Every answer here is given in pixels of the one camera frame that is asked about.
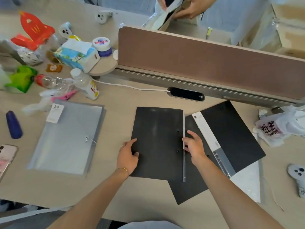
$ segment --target hand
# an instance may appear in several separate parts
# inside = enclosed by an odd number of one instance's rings
[[[131,149],[132,144],[136,141],[137,139],[135,138],[128,142],[124,142],[117,156],[116,168],[119,169],[124,167],[128,170],[129,175],[132,174],[138,165],[139,152],[136,152],[134,155],[132,155]]]
[[[185,150],[190,152],[192,156],[192,163],[197,166],[200,164],[202,159],[207,158],[207,156],[204,153],[203,144],[200,137],[191,130],[188,130],[188,134],[190,134],[194,139],[184,137],[182,138],[182,141],[188,146],[185,148]]]
[[[161,8],[166,11],[166,3],[165,3],[165,0],[157,0],[159,5],[161,6]]]
[[[214,4],[214,2],[216,2],[216,0],[188,0],[188,1],[191,2],[190,6],[185,10],[181,10],[177,12],[174,16],[175,19],[179,19],[179,18],[193,19],[194,17],[206,11]]]

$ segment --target brown partition panel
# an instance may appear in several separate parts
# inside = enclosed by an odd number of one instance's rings
[[[305,60],[133,27],[119,30],[119,65],[266,94],[305,96]]]

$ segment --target white controller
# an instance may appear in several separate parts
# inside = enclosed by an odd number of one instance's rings
[[[290,164],[287,167],[287,172],[296,180],[299,186],[299,196],[305,198],[305,166]]]

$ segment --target clear plastic bottle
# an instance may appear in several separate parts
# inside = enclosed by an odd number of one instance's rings
[[[39,86],[48,89],[63,90],[68,87],[66,80],[51,75],[38,74],[34,77],[34,82]]]
[[[81,69],[71,70],[71,76],[74,79],[75,87],[81,89],[82,93],[89,99],[95,100],[99,95],[99,90],[94,84],[91,76],[82,72]]]

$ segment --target gold bracelet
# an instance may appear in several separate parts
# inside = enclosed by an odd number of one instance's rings
[[[128,170],[127,170],[126,168],[121,167],[121,168],[118,168],[118,169],[123,169],[123,170],[126,170],[126,172],[127,172],[127,174],[128,174],[128,177],[129,177],[129,172],[128,172]]]

